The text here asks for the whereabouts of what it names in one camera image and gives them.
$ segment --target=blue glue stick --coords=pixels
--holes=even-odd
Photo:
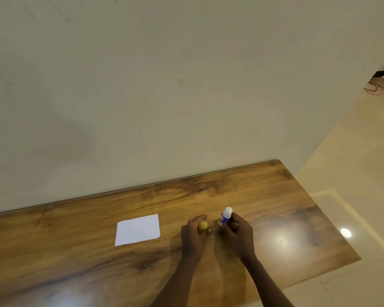
[[[225,211],[223,211],[223,214],[222,214],[222,217],[220,219],[220,222],[222,224],[228,223],[231,215],[232,215],[232,208],[231,207],[227,207],[225,209]]]

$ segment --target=wooden tabletop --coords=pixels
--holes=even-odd
[[[225,207],[254,228],[256,254],[285,288],[360,258],[280,161],[0,214],[0,306],[148,306],[180,259],[180,228]],[[159,215],[161,237],[115,247],[117,223]],[[208,237],[189,306],[258,299],[249,274]]]

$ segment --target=hand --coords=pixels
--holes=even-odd
[[[232,212],[229,222],[222,224],[220,231],[228,236],[232,248],[243,263],[256,258],[253,228],[249,222]]]
[[[199,232],[198,226],[202,221],[205,221],[207,217],[206,214],[199,215],[193,220],[189,220],[188,223],[181,228],[182,259],[192,259],[196,263],[200,261],[209,231],[204,230]]]

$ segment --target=paper sheet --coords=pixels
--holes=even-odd
[[[118,222],[115,246],[161,237],[158,215]]]

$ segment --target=white cap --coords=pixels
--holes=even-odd
[[[232,215],[232,208],[227,207],[225,211],[223,211],[223,216],[228,219],[230,218],[231,215]]]

